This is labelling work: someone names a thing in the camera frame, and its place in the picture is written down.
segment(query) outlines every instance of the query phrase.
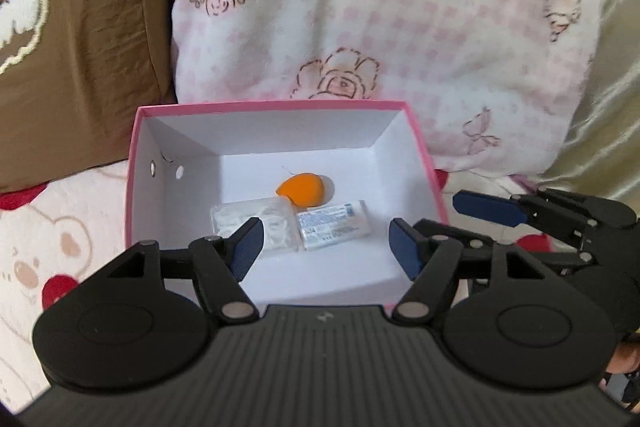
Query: orange makeup sponge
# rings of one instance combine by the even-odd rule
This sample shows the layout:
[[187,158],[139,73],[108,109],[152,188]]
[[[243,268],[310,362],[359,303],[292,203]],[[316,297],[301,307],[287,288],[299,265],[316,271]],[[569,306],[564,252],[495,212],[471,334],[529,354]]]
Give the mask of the orange makeup sponge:
[[324,198],[324,184],[317,174],[304,172],[285,181],[276,194],[289,198],[291,203],[302,208],[320,206]]

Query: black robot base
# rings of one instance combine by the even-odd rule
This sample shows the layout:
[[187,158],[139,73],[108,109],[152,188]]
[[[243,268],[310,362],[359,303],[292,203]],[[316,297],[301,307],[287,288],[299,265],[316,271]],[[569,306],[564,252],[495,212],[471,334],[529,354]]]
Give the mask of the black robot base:
[[[143,241],[41,315],[33,344],[52,388],[18,417],[2,411],[1,424],[640,426],[597,387],[638,328],[636,214],[544,189],[461,192],[454,205],[576,251],[394,219],[389,245],[413,284],[390,316],[271,305],[260,317],[239,285],[262,249],[260,220],[184,250]],[[165,279],[193,280],[200,306]],[[489,284],[451,308],[461,279]]]

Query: small white box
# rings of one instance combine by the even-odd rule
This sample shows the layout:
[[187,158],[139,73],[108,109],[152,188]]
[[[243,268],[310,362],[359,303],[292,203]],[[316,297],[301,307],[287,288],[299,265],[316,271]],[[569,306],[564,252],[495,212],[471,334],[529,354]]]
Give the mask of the small white box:
[[[292,174],[330,180],[330,203],[364,201],[371,234],[313,251],[260,254],[241,286],[270,303],[388,304],[410,281],[388,225],[446,222],[431,159],[404,102],[283,101],[141,107],[129,155],[126,242],[184,248],[212,234],[221,203],[269,198]],[[190,282],[166,287],[195,299]]]

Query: red heart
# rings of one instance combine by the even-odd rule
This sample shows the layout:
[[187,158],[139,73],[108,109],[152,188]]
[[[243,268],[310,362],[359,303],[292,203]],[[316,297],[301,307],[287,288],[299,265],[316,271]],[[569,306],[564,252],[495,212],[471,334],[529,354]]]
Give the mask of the red heart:
[[78,286],[78,281],[68,275],[54,275],[42,288],[42,309],[46,310],[55,302],[62,299],[73,288]]
[[25,204],[31,203],[38,194],[47,188],[47,185],[49,184],[43,183],[35,187],[25,188],[25,190],[0,194],[0,210],[15,210]]
[[449,180],[449,173],[447,171],[438,171],[436,170],[436,177],[438,178],[438,185],[440,186],[440,190],[443,190],[447,181]]
[[525,235],[524,237],[519,238],[517,241],[519,247],[524,248],[530,252],[552,252],[554,249],[551,245],[551,240],[549,236],[541,233],[535,234],[532,233],[530,235]]

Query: pillow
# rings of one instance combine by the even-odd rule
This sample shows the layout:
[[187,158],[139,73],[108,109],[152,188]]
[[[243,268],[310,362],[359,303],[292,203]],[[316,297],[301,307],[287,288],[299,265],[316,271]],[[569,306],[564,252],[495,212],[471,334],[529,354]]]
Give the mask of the pillow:
[[558,154],[599,0],[176,0],[172,17],[179,102],[400,98],[437,168],[500,175]]
[[125,158],[174,96],[168,0],[0,0],[0,192]]

